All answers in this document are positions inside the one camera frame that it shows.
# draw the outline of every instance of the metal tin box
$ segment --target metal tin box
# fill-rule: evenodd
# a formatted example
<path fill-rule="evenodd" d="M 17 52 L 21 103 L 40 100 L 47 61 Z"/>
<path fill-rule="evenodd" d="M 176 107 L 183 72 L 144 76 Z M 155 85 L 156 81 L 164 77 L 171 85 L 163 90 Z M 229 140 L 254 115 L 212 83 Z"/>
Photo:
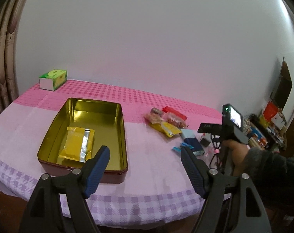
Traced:
<path fill-rule="evenodd" d="M 59 159 L 67 127 L 94 129 L 92 157 L 102 145 L 110 149 L 110 160 L 101 183 L 122 183 L 128 170 L 126 141 L 121 105 L 97 100 L 69 98 L 54 118 L 38 151 L 38 160 L 53 176 L 68 174 L 84 163 Z"/>

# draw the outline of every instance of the human hand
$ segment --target human hand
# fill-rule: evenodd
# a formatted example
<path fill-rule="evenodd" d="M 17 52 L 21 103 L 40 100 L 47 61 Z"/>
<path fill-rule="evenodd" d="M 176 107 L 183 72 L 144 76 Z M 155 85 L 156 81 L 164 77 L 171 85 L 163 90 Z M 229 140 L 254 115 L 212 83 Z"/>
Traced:
<path fill-rule="evenodd" d="M 248 153 L 248 147 L 234 140 L 225 140 L 222 145 L 231 149 L 232 161 L 235 165 L 233 176 L 239 176 L 244 171 L 243 160 Z"/>

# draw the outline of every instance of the metal screw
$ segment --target metal screw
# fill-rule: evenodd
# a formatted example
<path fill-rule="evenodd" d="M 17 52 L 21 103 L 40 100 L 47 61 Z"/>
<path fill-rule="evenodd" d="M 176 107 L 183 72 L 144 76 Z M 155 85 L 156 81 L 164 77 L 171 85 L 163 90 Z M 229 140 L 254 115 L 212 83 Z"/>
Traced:
<path fill-rule="evenodd" d="M 81 173 L 81 170 L 79 168 L 75 168 L 73 171 L 72 171 L 73 174 L 75 175 L 78 175 L 79 173 Z"/>
<path fill-rule="evenodd" d="M 247 173 L 243 173 L 241 176 L 245 180 L 247 180 L 249 178 L 249 175 Z"/>
<path fill-rule="evenodd" d="M 210 174 L 212 174 L 212 175 L 216 175 L 216 174 L 218 174 L 218 171 L 217 171 L 216 169 L 214 169 L 214 168 L 210 169 L 209 172 L 210 172 Z"/>
<path fill-rule="evenodd" d="M 41 178 L 42 178 L 43 180 L 46 180 L 47 178 L 49 178 L 49 174 L 44 173 L 43 175 L 41 175 Z"/>

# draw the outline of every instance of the purple checkered pattern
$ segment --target purple checkered pattern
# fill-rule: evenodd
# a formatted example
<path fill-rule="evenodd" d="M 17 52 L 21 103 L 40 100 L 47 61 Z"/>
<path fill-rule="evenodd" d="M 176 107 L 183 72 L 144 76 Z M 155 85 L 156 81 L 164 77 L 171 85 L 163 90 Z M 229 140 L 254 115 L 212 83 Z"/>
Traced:
<path fill-rule="evenodd" d="M 17 196 L 29 200 L 38 180 L 0 161 L 0 181 Z M 129 226 L 168 223 L 201 211 L 204 200 L 194 190 L 151 196 L 104 196 L 93 194 L 87 204 L 98 225 Z M 61 195 L 64 215 L 70 215 Z"/>

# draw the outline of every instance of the tissue box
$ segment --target tissue box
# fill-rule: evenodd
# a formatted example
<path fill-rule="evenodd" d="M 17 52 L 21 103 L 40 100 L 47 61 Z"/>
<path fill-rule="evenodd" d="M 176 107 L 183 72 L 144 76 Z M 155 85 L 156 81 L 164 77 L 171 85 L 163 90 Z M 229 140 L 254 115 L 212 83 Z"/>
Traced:
<path fill-rule="evenodd" d="M 39 84 L 41 89 L 54 91 L 67 81 L 66 70 L 52 70 L 39 77 Z"/>

